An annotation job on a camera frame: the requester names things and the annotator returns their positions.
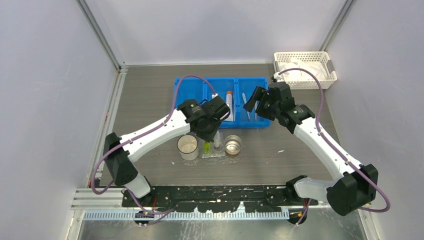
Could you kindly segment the white-inside mug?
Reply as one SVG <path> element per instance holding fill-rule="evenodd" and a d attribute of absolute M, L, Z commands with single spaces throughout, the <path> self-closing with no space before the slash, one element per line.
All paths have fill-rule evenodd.
<path fill-rule="evenodd" d="M 177 149 L 185 161 L 193 161 L 199 156 L 199 143 L 192 135 L 181 136 L 177 141 Z"/>

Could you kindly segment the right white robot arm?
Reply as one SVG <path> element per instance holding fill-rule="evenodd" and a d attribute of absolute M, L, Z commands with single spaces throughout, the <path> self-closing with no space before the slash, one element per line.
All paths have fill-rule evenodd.
<path fill-rule="evenodd" d="M 330 136 L 316 115 L 304 104 L 296 104 L 290 86 L 272 83 L 268 88 L 257 86 L 243 108 L 259 117 L 278 123 L 304 142 L 323 163 L 331 180 L 316 180 L 300 175 L 286 182 L 285 198 L 291 205 L 304 199 L 328 203 L 339 215 L 346 216 L 376 198 L 378 170 L 363 165 L 349 155 Z"/>

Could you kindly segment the white toothpaste tube red cap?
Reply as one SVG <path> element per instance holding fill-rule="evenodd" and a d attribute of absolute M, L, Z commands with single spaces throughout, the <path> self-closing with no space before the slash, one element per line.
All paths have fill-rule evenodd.
<path fill-rule="evenodd" d="M 215 136 L 213 137 L 213 146 L 215 149 L 219 149 L 220 145 L 221 145 L 221 134 L 219 131 L 217 131 Z"/>

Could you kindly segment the clear acrylic toothbrush holder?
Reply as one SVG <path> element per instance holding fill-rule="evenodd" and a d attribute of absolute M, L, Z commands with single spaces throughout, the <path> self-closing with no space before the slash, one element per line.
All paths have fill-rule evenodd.
<path fill-rule="evenodd" d="M 214 148 L 214 142 L 210 142 L 212 150 L 211 150 L 211 153 L 209 153 L 209 154 L 204 153 L 204 143 L 205 143 L 205 141 L 202 140 L 202 139 L 200 140 L 200 150 L 199 150 L 199 152 L 200 152 L 200 155 L 201 155 L 202 158 L 223 157 L 225 155 L 224 136 L 221 132 L 219 132 L 219 133 L 220 133 L 220 140 L 221 140 L 220 148 L 218 148 L 218 149 Z"/>

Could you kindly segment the steel cup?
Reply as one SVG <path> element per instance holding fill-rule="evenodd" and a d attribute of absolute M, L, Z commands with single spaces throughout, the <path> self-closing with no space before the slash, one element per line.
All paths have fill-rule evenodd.
<path fill-rule="evenodd" d="M 240 153 L 242 147 L 243 142 L 237 135 L 229 135 L 224 140 L 224 150 L 227 156 L 237 156 Z"/>

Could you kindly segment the white toothpaste tube orange cap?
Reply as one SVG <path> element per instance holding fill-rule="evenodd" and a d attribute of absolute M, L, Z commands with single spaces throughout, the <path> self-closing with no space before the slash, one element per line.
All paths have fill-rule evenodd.
<path fill-rule="evenodd" d="M 229 107 L 229 114 L 228 117 L 225 119 L 226 122 L 233 122 L 234 121 L 234 111 L 233 111 L 233 92 L 227 91 L 226 92 L 226 104 Z"/>

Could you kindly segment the white plastic basket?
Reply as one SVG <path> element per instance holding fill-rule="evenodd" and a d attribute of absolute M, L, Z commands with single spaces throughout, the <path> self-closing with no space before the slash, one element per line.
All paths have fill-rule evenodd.
<path fill-rule="evenodd" d="M 332 60 L 325 51 L 276 52 L 273 56 L 275 73 L 283 76 L 292 90 L 318 89 L 316 81 L 325 90 L 338 80 Z"/>

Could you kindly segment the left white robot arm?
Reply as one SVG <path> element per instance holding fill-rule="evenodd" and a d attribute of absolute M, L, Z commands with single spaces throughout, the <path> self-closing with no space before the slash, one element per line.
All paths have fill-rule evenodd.
<path fill-rule="evenodd" d="M 110 133 L 105 139 L 102 160 L 112 176 L 112 183 L 124 186 L 132 192 L 136 203 L 148 207 L 154 199 L 151 185 L 134 163 L 152 149 L 188 133 L 212 142 L 230 111 L 219 95 L 203 104 L 188 99 L 162 119 L 133 133 L 122 136 Z"/>

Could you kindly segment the blue three-compartment bin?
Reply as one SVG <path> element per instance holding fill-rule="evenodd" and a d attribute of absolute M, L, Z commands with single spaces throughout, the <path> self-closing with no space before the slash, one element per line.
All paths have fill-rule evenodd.
<path fill-rule="evenodd" d="M 261 129 L 268 128 L 271 121 L 247 112 L 243 106 L 249 100 L 256 87 L 268 88 L 268 81 L 265 76 L 254 77 L 207 77 L 206 80 L 212 85 L 215 92 L 226 100 L 227 91 L 233 94 L 233 116 L 234 121 L 224 121 L 221 129 Z M 213 92 L 210 87 L 201 79 L 188 77 L 179 87 L 176 95 L 176 106 L 183 101 L 195 99 L 199 103 L 203 100 L 210 100 Z"/>

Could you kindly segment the green toothpaste tube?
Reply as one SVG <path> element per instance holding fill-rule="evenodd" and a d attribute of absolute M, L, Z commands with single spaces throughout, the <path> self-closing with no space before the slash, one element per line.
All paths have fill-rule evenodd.
<path fill-rule="evenodd" d="M 203 151 L 205 154 L 210 154 L 212 152 L 212 146 L 209 141 L 205 141 L 203 144 Z"/>

